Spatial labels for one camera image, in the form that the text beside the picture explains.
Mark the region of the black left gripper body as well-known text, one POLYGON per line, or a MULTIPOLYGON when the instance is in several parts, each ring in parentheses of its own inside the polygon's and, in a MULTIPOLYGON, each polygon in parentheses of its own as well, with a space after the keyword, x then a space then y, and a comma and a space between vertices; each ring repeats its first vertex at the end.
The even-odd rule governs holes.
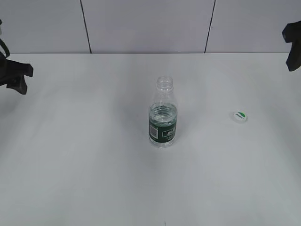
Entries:
POLYGON ((9 80, 18 76, 33 77, 33 67, 30 64, 8 60, 0 54, 0 85, 6 85, 9 80))

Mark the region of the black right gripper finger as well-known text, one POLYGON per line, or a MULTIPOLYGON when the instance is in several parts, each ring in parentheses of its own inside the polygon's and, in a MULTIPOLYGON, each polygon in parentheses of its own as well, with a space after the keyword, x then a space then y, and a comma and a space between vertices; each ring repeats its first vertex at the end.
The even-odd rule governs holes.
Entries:
POLYGON ((301 42, 295 41, 292 43, 290 53, 286 60, 287 68, 290 72, 293 72, 301 66, 301 42))

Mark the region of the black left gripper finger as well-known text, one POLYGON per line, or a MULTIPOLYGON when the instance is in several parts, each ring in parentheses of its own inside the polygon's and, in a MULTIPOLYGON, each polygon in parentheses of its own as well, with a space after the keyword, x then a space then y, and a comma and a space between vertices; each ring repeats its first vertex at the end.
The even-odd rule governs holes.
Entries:
POLYGON ((7 82, 6 88, 13 89, 21 95, 26 95, 27 84, 23 75, 12 78, 7 82))

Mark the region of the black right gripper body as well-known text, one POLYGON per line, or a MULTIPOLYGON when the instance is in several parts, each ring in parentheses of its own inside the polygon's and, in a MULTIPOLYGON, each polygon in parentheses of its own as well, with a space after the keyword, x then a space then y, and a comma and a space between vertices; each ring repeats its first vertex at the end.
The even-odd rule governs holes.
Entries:
POLYGON ((301 39, 301 21, 288 23, 282 31, 286 43, 293 43, 301 39))

